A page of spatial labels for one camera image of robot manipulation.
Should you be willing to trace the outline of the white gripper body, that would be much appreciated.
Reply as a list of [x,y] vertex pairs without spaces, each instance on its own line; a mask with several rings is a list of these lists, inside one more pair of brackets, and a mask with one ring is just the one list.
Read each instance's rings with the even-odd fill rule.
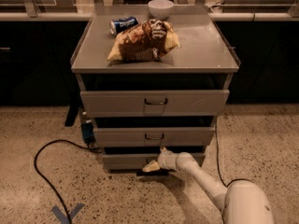
[[179,171],[179,158],[179,154],[163,150],[158,156],[158,163],[162,169]]

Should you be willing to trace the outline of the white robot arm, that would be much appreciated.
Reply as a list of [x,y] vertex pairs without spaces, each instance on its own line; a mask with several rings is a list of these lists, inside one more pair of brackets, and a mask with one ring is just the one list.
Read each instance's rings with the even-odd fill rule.
[[146,164],[142,171],[148,173],[160,169],[192,176],[221,212],[224,224],[275,224],[267,196],[251,181],[235,180],[225,187],[205,172],[190,153],[174,153],[165,147],[158,158]]

